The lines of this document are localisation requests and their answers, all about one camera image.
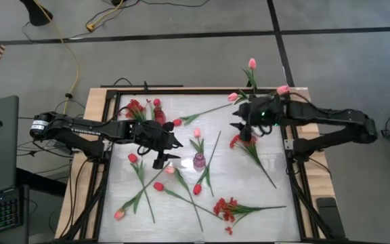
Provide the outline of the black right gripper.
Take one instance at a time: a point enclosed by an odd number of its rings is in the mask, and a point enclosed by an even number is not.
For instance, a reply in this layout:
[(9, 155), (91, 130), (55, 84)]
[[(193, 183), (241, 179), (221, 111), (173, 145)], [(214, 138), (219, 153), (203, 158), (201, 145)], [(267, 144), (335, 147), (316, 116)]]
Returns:
[(253, 127), (286, 125), (286, 103), (287, 101), (284, 98), (253, 97), (252, 100), (242, 103), (240, 110), (232, 113), (239, 116), (245, 124), (230, 123), (230, 125), (240, 129), (240, 137), (244, 141), (249, 141), (252, 138)]

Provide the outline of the red artificial flower bunch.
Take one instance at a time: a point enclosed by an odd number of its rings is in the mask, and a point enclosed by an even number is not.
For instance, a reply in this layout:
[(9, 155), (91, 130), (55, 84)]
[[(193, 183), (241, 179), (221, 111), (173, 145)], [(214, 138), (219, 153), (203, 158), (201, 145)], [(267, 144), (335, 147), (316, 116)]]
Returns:
[(243, 152), (245, 152), (253, 161), (254, 163), (262, 170), (262, 172), (265, 174), (267, 179), (270, 181), (272, 186), (274, 188), (277, 188), (274, 181), (271, 179), (267, 171), (265, 170), (258, 152), (257, 152), (257, 138), (255, 136), (252, 136), (252, 138), (249, 141), (244, 141), (239, 135), (236, 135), (232, 138), (230, 141), (230, 148), (239, 148)]
[(217, 217), (222, 217), (225, 222), (229, 222), (231, 225), (225, 228), (225, 231), (229, 235), (233, 235), (233, 228), (239, 221), (247, 217), (249, 214), (266, 210), (266, 209), (280, 209), (284, 206), (272, 206), (272, 207), (251, 207), (247, 205), (239, 204), (239, 202), (231, 197), (228, 201), (224, 198), (220, 198), (213, 207), (213, 213)]
[(139, 122), (146, 120), (146, 108), (142, 106), (137, 100), (130, 100), (128, 105), (125, 107), (125, 117), (133, 119)]

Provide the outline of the purple glass vase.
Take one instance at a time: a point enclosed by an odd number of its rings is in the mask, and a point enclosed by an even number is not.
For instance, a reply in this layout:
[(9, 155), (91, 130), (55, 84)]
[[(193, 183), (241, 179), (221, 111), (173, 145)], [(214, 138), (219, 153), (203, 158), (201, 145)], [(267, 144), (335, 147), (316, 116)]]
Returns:
[(206, 159), (201, 152), (198, 152), (194, 155), (193, 166), (196, 169), (201, 169), (206, 165)]

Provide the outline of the black side desk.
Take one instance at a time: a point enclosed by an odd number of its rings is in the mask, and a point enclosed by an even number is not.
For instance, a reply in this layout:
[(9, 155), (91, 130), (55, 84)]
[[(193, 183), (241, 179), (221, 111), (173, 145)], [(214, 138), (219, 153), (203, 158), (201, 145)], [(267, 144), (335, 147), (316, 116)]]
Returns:
[(47, 193), (56, 197), (63, 197), (65, 193), (66, 183), (58, 180), (53, 180), (40, 173), (33, 173), (25, 169), (16, 169), (16, 185), (20, 187), (21, 193), (21, 210), (23, 213), (23, 224), (18, 231), (18, 239), (15, 244), (28, 244), (29, 240), (29, 219), (31, 215), (38, 209), (37, 202), (30, 198), (30, 189)]

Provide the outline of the black chair base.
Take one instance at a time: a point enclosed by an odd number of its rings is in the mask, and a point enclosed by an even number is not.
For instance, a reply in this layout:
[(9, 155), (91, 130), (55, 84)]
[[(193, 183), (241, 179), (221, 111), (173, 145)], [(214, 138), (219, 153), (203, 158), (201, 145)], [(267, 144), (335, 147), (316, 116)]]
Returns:
[(33, 26), (45, 26), (53, 20), (53, 15), (35, 0), (19, 0), (28, 11), (29, 21)]

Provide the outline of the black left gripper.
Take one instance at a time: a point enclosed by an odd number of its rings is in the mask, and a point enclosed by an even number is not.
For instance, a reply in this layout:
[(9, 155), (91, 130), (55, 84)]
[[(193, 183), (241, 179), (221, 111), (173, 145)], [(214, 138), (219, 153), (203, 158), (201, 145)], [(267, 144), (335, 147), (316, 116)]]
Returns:
[(156, 151), (157, 158), (153, 162), (154, 169), (162, 169), (166, 161), (180, 159), (179, 156), (165, 154), (165, 150), (180, 148), (183, 145), (173, 134), (174, 124), (166, 122), (161, 125), (157, 121), (144, 121), (135, 128), (135, 143), (139, 145), (137, 150), (140, 156)]

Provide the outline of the black flat phone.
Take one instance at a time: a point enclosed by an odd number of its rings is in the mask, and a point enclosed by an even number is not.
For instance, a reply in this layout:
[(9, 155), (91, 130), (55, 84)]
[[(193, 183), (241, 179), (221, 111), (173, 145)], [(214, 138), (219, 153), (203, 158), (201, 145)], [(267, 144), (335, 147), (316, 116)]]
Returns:
[(318, 198), (316, 199), (316, 205), (321, 219), (323, 219), (323, 221), (331, 229), (331, 233), (336, 238), (345, 239), (346, 235), (335, 198)]

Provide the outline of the red glass vase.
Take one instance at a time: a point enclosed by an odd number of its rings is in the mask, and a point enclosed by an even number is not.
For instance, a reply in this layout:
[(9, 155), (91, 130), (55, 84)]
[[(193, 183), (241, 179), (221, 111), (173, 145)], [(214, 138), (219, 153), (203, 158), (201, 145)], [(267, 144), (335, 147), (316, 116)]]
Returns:
[(161, 125), (163, 125), (167, 122), (165, 113), (163, 112), (161, 107), (155, 106), (153, 112), (154, 112), (154, 120), (155, 121), (157, 121)]

